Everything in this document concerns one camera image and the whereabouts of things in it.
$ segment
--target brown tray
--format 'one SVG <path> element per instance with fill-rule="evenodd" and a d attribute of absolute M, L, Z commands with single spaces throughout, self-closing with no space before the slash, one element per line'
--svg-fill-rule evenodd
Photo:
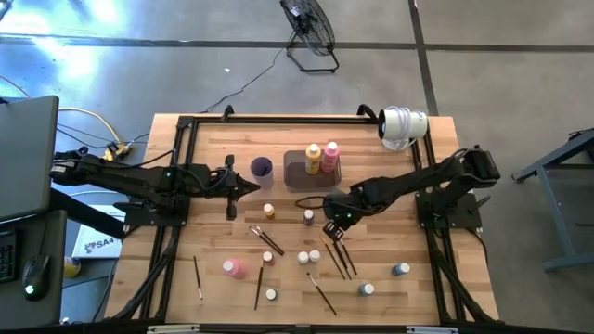
<path fill-rule="evenodd" d="M 332 173 L 321 170 L 310 175 L 305 171 L 305 151 L 291 150 L 284 155 L 285 185 L 290 192 L 330 191 L 341 182 L 341 160 Z"/>

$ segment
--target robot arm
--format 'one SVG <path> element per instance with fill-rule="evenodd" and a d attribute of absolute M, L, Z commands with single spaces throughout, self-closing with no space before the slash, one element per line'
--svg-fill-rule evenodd
<path fill-rule="evenodd" d="M 225 167 L 210 170 L 205 164 L 180 166 L 174 161 L 176 156 L 168 167 L 143 168 L 144 163 L 105 161 L 87 151 L 82 147 L 57 152 L 50 172 L 53 181 L 64 186 L 100 186 L 139 199 L 136 203 L 116 203 L 124 211 L 171 215 L 180 211 L 186 198 L 227 198 L 227 219 L 233 220 L 237 215 L 234 203 L 260 188 L 233 172 L 232 155 L 226 157 Z"/>
<path fill-rule="evenodd" d="M 323 201 L 329 219 L 324 232 L 338 240 L 362 217 L 385 211 L 400 196 L 449 182 L 431 193 L 431 211 L 443 215 L 471 189 L 491 187 L 499 177 L 488 151 L 478 146 L 460 149 L 442 162 L 416 172 L 394 178 L 374 177 L 352 185 L 348 194 L 328 194 Z"/>

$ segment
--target fan stand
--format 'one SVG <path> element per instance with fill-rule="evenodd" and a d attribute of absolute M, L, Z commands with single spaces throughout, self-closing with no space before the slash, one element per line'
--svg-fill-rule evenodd
<path fill-rule="evenodd" d="M 297 38 L 297 34 L 293 33 L 293 37 L 289 40 L 289 44 L 287 45 L 287 57 L 289 57 L 295 63 L 295 65 L 297 65 L 297 67 L 299 67 L 300 71 L 307 72 L 307 73 L 327 72 L 328 71 L 328 72 L 334 73 L 341 66 L 341 64 L 338 63 L 338 59 L 336 58 L 336 56 L 334 56 L 334 51 L 330 51 L 330 55 L 334 59 L 334 63 L 336 63 L 335 68 L 333 68 L 333 69 L 313 69 L 313 70 L 304 68 L 303 66 L 301 66 L 299 61 L 297 61 L 297 59 L 295 59 L 295 57 L 293 56 L 293 54 L 290 51 L 291 47 L 295 44 L 295 38 Z"/>

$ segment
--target floor fan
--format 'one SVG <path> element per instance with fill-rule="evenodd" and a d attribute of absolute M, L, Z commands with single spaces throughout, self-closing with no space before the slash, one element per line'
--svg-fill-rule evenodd
<path fill-rule="evenodd" d="M 334 32 L 319 3 L 316 0 L 280 0 L 280 6 L 285 11 L 285 15 L 293 28 L 293 35 L 287 45 L 287 56 L 303 72 L 329 71 L 334 73 L 340 66 L 336 56 L 334 56 Z M 321 57 L 332 56 L 336 67 L 331 69 L 304 68 L 291 53 L 295 38 L 298 36 L 315 55 Z"/>

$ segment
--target yellow cable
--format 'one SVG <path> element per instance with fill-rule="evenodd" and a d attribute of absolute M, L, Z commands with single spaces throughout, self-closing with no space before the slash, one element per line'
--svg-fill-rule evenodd
<path fill-rule="evenodd" d="M 120 137 L 118 137 L 118 135 L 116 135 L 116 134 L 115 134 L 115 131 L 113 131 L 113 129 L 111 128 L 110 124 L 109 124 L 109 123 L 107 123 L 107 122 L 106 122 L 106 121 L 103 119 L 103 117 L 101 117 L 101 116 L 99 116 L 99 115 L 95 114 L 93 111 L 89 111 L 89 110 L 86 110 L 86 109 L 81 109 L 81 108 L 74 108 L 74 107 L 60 108 L 60 109 L 58 109 L 58 111 L 79 111 L 79 112 L 84 112 L 85 114 L 89 114 L 89 115 L 91 115 L 91 116 L 93 116 L 93 117 L 96 117 L 96 118 L 98 118 L 100 121 L 102 121 L 102 122 L 105 124 L 105 126 L 107 126 L 107 127 L 108 127 L 108 129 L 110 129 L 110 131 L 111 131 L 111 134 L 113 135 L 113 137 L 115 138 L 115 140 L 116 140 L 118 143 L 122 142 L 122 140 L 120 140 Z"/>

